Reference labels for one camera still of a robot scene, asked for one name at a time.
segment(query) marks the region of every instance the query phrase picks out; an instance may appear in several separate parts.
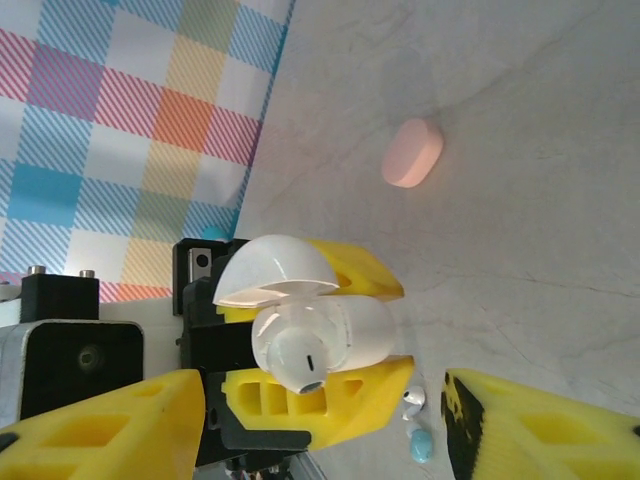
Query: plaid cloth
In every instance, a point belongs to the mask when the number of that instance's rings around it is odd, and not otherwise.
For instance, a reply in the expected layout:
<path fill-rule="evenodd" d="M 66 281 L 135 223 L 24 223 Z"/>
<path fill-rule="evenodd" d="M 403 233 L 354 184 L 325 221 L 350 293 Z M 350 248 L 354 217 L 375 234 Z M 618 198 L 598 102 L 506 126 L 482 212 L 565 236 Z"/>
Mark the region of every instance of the plaid cloth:
<path fill-rule="evenodd" d="M 233 234 L 293 0 L 0 0 L 0 278 L 93 269 L 170 294 Z"/>

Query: pink pill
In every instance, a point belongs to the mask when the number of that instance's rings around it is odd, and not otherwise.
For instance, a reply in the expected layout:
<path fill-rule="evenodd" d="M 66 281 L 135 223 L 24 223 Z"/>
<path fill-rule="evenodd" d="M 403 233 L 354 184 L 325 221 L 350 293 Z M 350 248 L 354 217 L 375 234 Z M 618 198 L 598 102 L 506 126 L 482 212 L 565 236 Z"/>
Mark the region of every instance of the pink pill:
<path fill-rule="evenodd" d="M 435 165 L 444 139 L 437 125 L 422 118 L 405 122 L 382 162 L 382 177 L 397 187 L 418 185 Z"/>

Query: orange square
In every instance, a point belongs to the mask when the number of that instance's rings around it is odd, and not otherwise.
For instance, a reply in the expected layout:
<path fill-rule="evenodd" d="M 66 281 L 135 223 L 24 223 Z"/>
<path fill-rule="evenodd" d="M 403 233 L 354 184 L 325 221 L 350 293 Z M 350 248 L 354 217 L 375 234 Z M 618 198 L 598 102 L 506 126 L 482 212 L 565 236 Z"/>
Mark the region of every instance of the orange square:
<path fill-rule="evenodd" d="M 212 104 L 165 88 L 153 138 L 202 152 L 212 115 Z"/>
<path fill-rule="evenodd" d="M 172 249 L 171 243 L 132 238 L 124 260 L 121 282 L 168 288 L 171 285 Z"/>

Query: black plastic mount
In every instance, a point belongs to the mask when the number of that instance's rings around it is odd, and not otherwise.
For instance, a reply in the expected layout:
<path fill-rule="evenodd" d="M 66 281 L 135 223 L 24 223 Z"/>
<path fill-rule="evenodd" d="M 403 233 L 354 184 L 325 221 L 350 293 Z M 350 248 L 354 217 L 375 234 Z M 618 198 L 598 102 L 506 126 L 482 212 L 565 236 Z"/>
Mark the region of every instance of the black plastic mount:
<path fill-rule="evenodd" d="M 22 279 L 20 323 L 57 318 L 98 320 L 100 281 L 37 273 Z"/>
<path fill-rule="evenodd" d="M 174 311 L 182 311 L 180 339 L 183 368 L 196 368 L 202 376 L 207 405 L 196 466 L 236 459 L 248 471 L 258 471 L 305 451 L 311 442 L 307 431 L 246 430 L 227 405 L 221 386 L 227 372 L 257 368 L 251 349 L 251 323 L 224 323 L 216 313 L 213 294 L 220 276 L 246 240 L 223 244 L 184 239 L 174 246 Z M 188 251 L 211 250 L 211 275 L 188 283 Z"/>
<path fill-rule="evenodd" d="M 143 380 L 144 338 L 133 323 L 45 322 L 27 342 L 21 419 Z"/>

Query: light blue earbud tip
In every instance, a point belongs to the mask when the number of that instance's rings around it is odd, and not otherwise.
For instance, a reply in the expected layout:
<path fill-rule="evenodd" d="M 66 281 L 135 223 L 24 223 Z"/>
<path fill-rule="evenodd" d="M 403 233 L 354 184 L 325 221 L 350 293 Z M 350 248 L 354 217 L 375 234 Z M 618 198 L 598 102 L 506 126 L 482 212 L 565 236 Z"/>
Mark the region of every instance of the light blue earbud tip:
<path fill-rule="evenodd" d="M 221 228 L 218 227 L 207 227 L 202 232 L 203 240 L 215 240 L 218 242 L 228 242 L 229 237 L 225 232 L 222 231 Z"/>
<path fill-rule="evenodd" d="M 411 434 L 411 456 L 418 463 L 427 463 L 433 454 L 433 437 L 426 430 Z"/>

